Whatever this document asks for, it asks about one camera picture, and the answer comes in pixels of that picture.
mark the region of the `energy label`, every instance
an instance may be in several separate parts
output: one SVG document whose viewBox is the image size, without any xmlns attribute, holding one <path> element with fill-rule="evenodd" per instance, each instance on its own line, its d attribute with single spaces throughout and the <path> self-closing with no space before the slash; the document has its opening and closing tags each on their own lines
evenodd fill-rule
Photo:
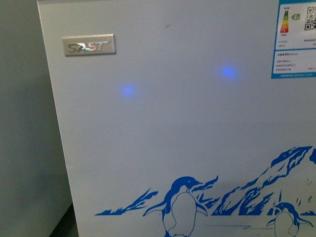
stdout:
<svg viewBox="0 0 316 237">
<path fill-rule="evenodd" d="M 272 78 L 316 77 L 316 0 L 280 0 Z"/>
</svg>

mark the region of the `silver nameplate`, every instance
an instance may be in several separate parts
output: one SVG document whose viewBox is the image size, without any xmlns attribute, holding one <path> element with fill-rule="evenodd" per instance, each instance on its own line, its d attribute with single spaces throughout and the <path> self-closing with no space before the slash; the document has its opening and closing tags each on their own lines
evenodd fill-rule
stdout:
<svg viewBox="0 0 316 237">
<path fill-rule="evenodd" d="M 114 35 L 63 37 L 65 56 L 116 54 Z"/>
</svg>

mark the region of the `floor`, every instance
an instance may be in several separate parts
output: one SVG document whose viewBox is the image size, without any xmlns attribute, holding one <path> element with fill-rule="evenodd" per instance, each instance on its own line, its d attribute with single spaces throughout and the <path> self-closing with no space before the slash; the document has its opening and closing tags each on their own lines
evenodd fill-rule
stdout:
<svg viewBox="0 0 316 237">
<path fill-rule="evenodd" d="M 50 237 L 79 237 L 73 205 L 69 207 Z"/>
</svg>

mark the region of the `penguin illustration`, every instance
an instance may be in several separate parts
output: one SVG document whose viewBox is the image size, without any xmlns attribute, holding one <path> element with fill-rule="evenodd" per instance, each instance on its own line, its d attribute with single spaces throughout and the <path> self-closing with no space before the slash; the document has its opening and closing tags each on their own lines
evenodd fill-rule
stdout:
<svg viewBox="0 0 316 237">
<path fill-rule="evenodd" d="M 204 206 L 197 203 L 190 189 L 202 184 L 193 177 L 181 177 L 173 182 L 164 200 L 146 210 L 143 216 L 154 212 L 162 212 L 165 237 L 189 237 L 194 229 L 197 212 L 207 216 Z"/>
<path fill-rule="evenodd" d="M 295 207 L 290 203 L 281 202 L 274 208 L 280 210 L 280 213 L 267 223 L 267 227 L 270 225 L 275 226 L 276 237 L 296 237 L 300 230 L 300 224 L 314 227 L 311 222 L 302 219 Z"/>
</svg>

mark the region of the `chest freezer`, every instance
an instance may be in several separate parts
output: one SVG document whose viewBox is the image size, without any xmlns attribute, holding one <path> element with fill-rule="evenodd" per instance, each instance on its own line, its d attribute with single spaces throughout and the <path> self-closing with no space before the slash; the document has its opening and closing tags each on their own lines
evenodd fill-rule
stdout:
<svg viewBox="0 0 316 237">
<path fill-rule="evenodd" d="M 80 237 L 316 235 L 316 1 L 38 5 Z"/>
</svg>

